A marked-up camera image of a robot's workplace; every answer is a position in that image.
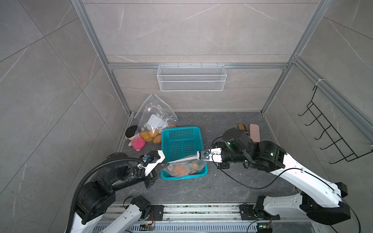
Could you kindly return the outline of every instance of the pink plush toy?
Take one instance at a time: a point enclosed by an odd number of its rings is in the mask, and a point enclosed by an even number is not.
[[[145,141],[140,137],[140,135],[136,132],[137,125],[133,125],[128,127],[126,130],[126,138],[131,140],[128,146],[133,146],[136,151],[140,151],[141,148],[145,146]]]

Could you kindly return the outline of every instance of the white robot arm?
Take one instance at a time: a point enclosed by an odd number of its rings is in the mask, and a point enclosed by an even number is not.
[[[325,225],[351,218],[349,206],[342,201],[347,196],[343,183],[321,178],[272,142],[253,143],[242,130],[229,129],[222,139],[224,142],[216,143],[215,148],[199,151],[198,158],[219,163],[247,163],[248,167],[280,176],[302,191],[292,196],[259,196],[255,206],[258,216],[268,219],[282,213],[305,214]]]
[[[333,225],[351,218],[349,206],[342,201],[347,195],[347,187],[343,183],[332,183],[319,177],[272,142],[254,143],[244,131],[229,129],[222,139],[224,142],[216,143],[215,148],[198,151],[197,158],[218,162],[220,169],[220,165],[224,167],[229,163],[243,163],[245,168],[270,172],[302,190],[292,196],[259,196],[250,210],[249,205],[245,205],[247,211],[258,219],[271,220],[278,219],[282,214],[303,214],[318,223]],[[124,160],[123,157],[126,161],[138,160],[126,158],[124,153],[112,154],[108,159],[112,160],[114,157],[119,158],[118,160]],[[74,207],[76,212],[71,231],[68,228],[66,232],[92,232],[102,214],[115,201],[115,191],[142,181],[146,188],[152,186],[157,179],[157,173],[168,166],[168,163],[163,161],[164,158],[162,151],[150,151],[137,167],[111,163],[100,169],[95,180],[86,183],[76,192],[79,195],[78,203]],[[149,215],[150,205],[144,197],[136,197],[127,210],[103,232],[122,232],[135,221],[145,219]]]

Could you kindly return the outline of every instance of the potato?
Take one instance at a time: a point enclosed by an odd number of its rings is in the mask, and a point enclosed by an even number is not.
[[[140,136],[144,139],[146,142],[151,142],[153,141],[153,138],[150,136],[148,131],[143,131],[141,132]]]
[[[151,129],[149,131],[149,134],[152,138],[154,138],[155,136],[157,136],[159,134],[159,130],[158,129]]]
[[[153,143],[159,144],[161,142],[162,142],[162,135],[157,135],[157,136],[154,137]]]
[[[198,169],[198,163],[197,162],[191,163],[190,166],[194,167],[195,169]]]
[[[170,172],[171,172],[170,174],[171,176],[176,176],[176,177],[182,177],[182,176],[189,175],[189,169],[183,166],[180,166],[180,165],[173,166]]]

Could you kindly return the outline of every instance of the black hook rack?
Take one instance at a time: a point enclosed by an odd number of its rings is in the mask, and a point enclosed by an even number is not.
[[[309,125],[311,125],[312,123],[314,123],[315,121],[317,121],[319,124],[320,124],[320,126],[323,128],[323,132],[321,133],[321,135],[320,135],[320,137],[319,138],[315,138],[316,140],[319,140],[322,136],[323,136],[323,134],[324,133],[326,133],[327,135],[328,135],[328,137],[330,138],[330,140],[333,142],[332,144],[330,144],[329,146],[327,146],[327,147],[325,147],[325,148],[320,148],[321,150],[325,150],[325,149],[328,149],[329,147],[331,147],[332,145],[335,145],[336,146],[336,148],[337,148],[337,150],[340,152],[340,154],[343,156],[343,158],[342,159],[340,159],[340,160],[338,160],[338,161],[336,161],[336,162],[333,162],[333,163],[331,163],[331,162],[329,162],[329,164],[336,164],[336,163],[338,163],[338,162],[340,162],[340,161],[342,161],[342,160],[346,160],[347,162],[350,162],[350,161],[352,161],[352,160],[355,160],[355,159],[357,159],[357,158],[361,158],[361,157],[363,157],[364,155],[367,155],[367,154],[370,154],[370,153],[372,153],[373,152],[373,149],[371,150],[371,151],[369,151],[368,153],[365,153],[365,154],[363,154],[363,155],[360,155],[360,156],[358,156],[358,155],[356,155],[356,153],[354,152],[354,150],[347,144],[347,142],[343,139],[343,137],[339,134],[339,132],[334,128],[334,126],[330,123],[330,121],[325,117],[325,115],[320,111],[320,109],[316,106],[316,104],[313,102],[313,97],[315,96],[315,93],[316,93],[316,90],[317,90],[317,86],[314,86],[313,87],[313,89],[312,90],[314,90],[314,92],[313,92],[313,95],[312,95],[312,99],[311,99],[311,101],[308,103],[308,105],[307,105],[307,110],[302,114],[302,115],[299,115],[298,114],[298,116],[303,116],[306,112],[310,112],[314,117],[315,117],[315,119],[310,123],[310,124],[304,124],[305,126],[309,126]],[[316,107],[317,108],[317,110],[320,112],[320,115],[318,115],[318,116],[316,116],[312,111],[311,111],[311,107],[312,106],[314,106],[314,107]],[[321,116],[323,116],[325,119],[326,119],[326,121],[328,122],[328,124],[329,124],[329,126],[328,127],[324,127],[322,124],[321,124],[321,122],[319,121],[319,118],[321,117]],[[333,139],[332,139],[332,137],[329,135],[329,133],[326,131],[327,129],[329,129],[329,128],[332,128],[337,134],[338,134],[338,136],[339,136],[339,139],[338,140],[336,140],[336,141],[334,141]],[[348,155],[348,156],[345,156],[343,153],[342,153],[342,151],[340,150],[340,148],[338,147],[338,145],[337,145],[337,142],[340,142],[340,141],[342,141],[343,143],[345,143],[347,146],[348,146],[348,148],[351,150],[351,154],[350,155]]]

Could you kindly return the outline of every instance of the cable tie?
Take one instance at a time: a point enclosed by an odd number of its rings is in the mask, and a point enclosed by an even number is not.
[[[317,84],[318,84],[321,80],[326,81],[326,79],[319,79],[319,80],[317,81],[317,83],[315,84],[315,86],[317,86]]]

